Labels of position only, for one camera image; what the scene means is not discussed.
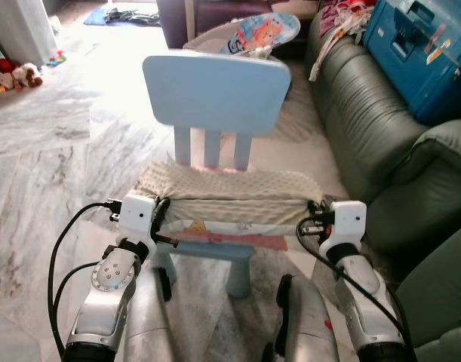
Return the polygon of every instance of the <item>cartoon print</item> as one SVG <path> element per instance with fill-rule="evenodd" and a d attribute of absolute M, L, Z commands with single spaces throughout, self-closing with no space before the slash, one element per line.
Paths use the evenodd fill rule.
<path fill-rule="evenodd" d="M 250 230 L 250 228 L 252 227 L 252 224 L 248 224 L 245 222 L 237 222 L 236 225 L 237 225 L 237 230 L 240 230 L 240 231 Z"/>
<path fill-rule="evenodd" d="M 262 48 L 272 43 L 282 31 L 282 25 L 274 20 L 266 21 L 259 29 L 252 30 L 254 37 L 250 40 L 250 48 Z"/>
<path fill-rule="evenodd" d="M 203 220 L 193 220 L 190 227 L 184 229 L 183 232 L 190 232 L 192 234 L 206 234 L 207 228 Z"/>
<path fill-rule="evenodd" d="M 285 43 L 297 35 L 299 28 L 299 20 L 289 14 L 272 13 L 248 17 L 220 53 L 236 54 Z"/>

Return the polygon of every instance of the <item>chair leg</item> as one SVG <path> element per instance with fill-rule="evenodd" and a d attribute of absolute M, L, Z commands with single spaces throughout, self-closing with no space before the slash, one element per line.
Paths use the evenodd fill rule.
<path fill-rule="evenodd" d="M 177 270 L 169 253 L 157 251 L 152 259 L 152 265 L 164 268 L 171 284 L 177 280 Z"/>
<path fill-rule="evenodd" d="M 234 298 L 248 296 L 250 292 L 250 257 L 232 262 L 226 291 Z"/>

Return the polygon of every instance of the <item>rug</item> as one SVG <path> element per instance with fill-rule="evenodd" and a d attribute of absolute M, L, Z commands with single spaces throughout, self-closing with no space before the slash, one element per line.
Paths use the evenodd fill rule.
<path fill-rule="evenodd" d="M 142 11 L 137 11 L 138 16 L 136 17 L 131 17 L 135 21 L 128 21 L 128 20 L 112 20 L 109 22 L 106 22 L 106 15 L 108 14 L 108 11 L 113 11 L 116 10 L 117 8 L 114 9 L 108 9 L 107 6 L 103 6 L 98 9 L 94 9 L 89 17 L 85 20 L 84 24 L 85 25 L 98 25 L 98 26 L 160 26 L 160 21 L 159 21 L 159 15 L 158 13 L 155 14 L 147 14 Z M 121 17 L 122 19 L 128 19 L 128 15 L 124 15 Z"/>

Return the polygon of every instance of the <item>green leather sofa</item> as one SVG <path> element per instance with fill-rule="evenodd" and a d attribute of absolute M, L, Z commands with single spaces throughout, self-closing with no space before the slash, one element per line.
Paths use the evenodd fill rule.
<path fill-rule="evenodd" d="M 419 362 L 461 362 L 461 229 L 421 262 L 396 293 Z"/>
<path fill-rule="evenodd" d="M 320 19 L 309 30 L 306 76 L 330 34 L 319 37 Z M 416 123 L 374 58 L 348 36 L 309 86 L 342 181 L 368 205 L 373 249 L 426 255 L 461 227 L 461 119 Z"/>

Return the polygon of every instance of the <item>cloth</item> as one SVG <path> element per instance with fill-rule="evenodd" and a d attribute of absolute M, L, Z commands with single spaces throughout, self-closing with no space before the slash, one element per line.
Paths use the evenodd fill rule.
<path fill-rule="evenodd" d="M 322 199 L 319 185 L 301 173 L 208 170 L 174 161 L 153 164 L 135 189 L 139 195 L 171 200 L 163 232 L 186 232 L 192 241 L 195 236 L 202 242 L 225 238 L 233 244 L 273 248 L 285 244 L 270 239 L 269 245 L 269 240 L 253 237 L 293 235 L 296 224 L 309 215 L 308 202 Z"/>
<path fill-rule="evenodd" d="M 338 0 L 327 0 L 322 7 L 322 18 L 319 26 L 319 35 L 322 37 L 329 29 L 334 27 L 334 19 L 337 17 L 336 5 Z"/>
<path fill-rule="evenodd" d="M 374 6 L 352 7 L 337 6 L 337 17 L 334 19 L 334 25 L 337 26 L 332 32 L 332 35 L 327 39 L 319 52 L 318 59 L 312 65 L 311 74 L 309 75 L 310 81 L 315 81 L 318 77 L 321 64 L 330 49 L 342 38 L 345 34 L 358 34 L 366 29 L 367 23 L 371 18 L 371 13 Z"/>
<path fill-rule="evenodd" d="M 101 8 L 94 9 L 85 20 L 84 24 L 99 26 L 160 26 L 158 13 L 145 15 L 132 11 L 131 13 L 134 14 L 135 21 L 128 19 L 131 18 L 130 12 L 125 12 L 126 15 L 123 13 L 124 12 L 119 12 L 116 8 L 108 11 L 107 7 L 103 6 Z"/>

